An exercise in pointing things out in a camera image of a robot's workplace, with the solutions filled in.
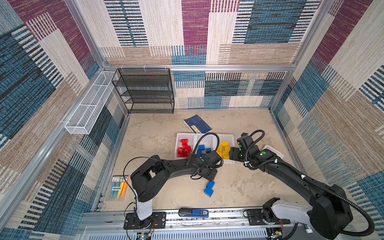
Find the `small red lego brick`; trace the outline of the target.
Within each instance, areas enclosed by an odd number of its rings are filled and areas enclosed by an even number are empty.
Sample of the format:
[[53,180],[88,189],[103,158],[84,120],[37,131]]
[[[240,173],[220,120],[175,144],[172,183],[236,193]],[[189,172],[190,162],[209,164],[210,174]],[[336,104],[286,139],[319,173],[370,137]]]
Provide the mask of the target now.
[[186,149],[187,151],[191,152],[192,148],[188,144],[183,144],[183,148]]

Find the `yellow lego brick slanted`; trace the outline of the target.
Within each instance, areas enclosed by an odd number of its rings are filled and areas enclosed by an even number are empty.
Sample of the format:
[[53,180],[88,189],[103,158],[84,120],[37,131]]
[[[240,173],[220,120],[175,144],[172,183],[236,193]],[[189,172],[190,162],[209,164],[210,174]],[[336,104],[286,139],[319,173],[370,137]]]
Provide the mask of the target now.
[[229,147],[229,146],[219,146],[217,149],[217,153],[222,159],[229,160],[230,159],[230,150],[231,150],[231,147]]

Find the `long red lego brick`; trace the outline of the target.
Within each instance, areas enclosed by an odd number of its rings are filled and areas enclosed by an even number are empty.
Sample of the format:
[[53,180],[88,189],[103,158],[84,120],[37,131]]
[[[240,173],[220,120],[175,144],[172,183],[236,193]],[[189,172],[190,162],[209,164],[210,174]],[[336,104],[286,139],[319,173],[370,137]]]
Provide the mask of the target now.
[[191,148],[178,148],[177,157],[178,158],[188,158],[192,152]]

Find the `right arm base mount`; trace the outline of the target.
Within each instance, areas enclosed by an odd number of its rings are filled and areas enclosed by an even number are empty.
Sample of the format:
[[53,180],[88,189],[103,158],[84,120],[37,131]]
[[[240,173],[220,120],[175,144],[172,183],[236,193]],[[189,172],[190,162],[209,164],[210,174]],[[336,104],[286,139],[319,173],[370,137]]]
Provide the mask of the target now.
[[248,220],[250,226],[264,226],[264,225],[289,225],[290,220],[277,219],[275,217],[267,218],[263,214],[263,209],[245,209],[243,216]]

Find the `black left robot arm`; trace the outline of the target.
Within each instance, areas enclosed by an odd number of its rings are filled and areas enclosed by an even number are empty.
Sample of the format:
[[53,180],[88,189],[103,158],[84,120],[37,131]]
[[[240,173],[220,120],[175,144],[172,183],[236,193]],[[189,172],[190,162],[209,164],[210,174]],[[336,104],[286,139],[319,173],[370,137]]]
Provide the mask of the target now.
[[[199,143],[209,135],[216,137],[216,148],[208,154],[198,154]],[[130,175],[131,190],[136,200],[135,214],[140,224],[148,225],[154,219],[152,199],[169,179],[189,175],[192,180],[204,178],[213,182],[218,168],[224,164],[223,158],[217,153],[219,146],[219,136],[216,133],[206,133],[185,159],[170,161],[161,159],[158,155],[146,157],[146,161]]]

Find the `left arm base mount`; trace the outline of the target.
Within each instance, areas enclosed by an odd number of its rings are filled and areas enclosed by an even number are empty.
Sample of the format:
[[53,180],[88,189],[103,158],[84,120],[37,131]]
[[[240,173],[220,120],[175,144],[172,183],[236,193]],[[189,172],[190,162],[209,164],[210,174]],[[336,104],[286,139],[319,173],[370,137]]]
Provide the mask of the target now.
[[124,230],[164,229],[166,220],[166,212],[153,212],[152,215],[145,220],[140,220],[136,213],[127,213],[123,228]]

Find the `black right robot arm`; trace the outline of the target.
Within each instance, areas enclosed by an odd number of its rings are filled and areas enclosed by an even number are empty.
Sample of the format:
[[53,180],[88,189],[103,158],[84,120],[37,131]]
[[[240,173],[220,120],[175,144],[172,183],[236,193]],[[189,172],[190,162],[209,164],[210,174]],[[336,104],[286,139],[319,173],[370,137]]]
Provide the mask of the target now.
[[[229,151],[230,160],[242,162],[249,170],[261,170],[274,176],[308,203],[307,206],[301,206],[280,198],[272,198],[263,205],[261,211],[266,224],[273,224],[280,219],[292,220],[311,226],[329,240],[335,239],[339,234],[366,237],[375,231],[375,223],[371,216],[360,206],[348,200],[341,187],[329,186],[305,175],[272,150],[260,150],[257,143],[261,139],[259,137],[253,140],[252,135],[243,133],[237,139],[239,146],[232,147]],[[345,229],[354,218],[351,209],[355,209],[367,220],[366,230],[351,232]]]

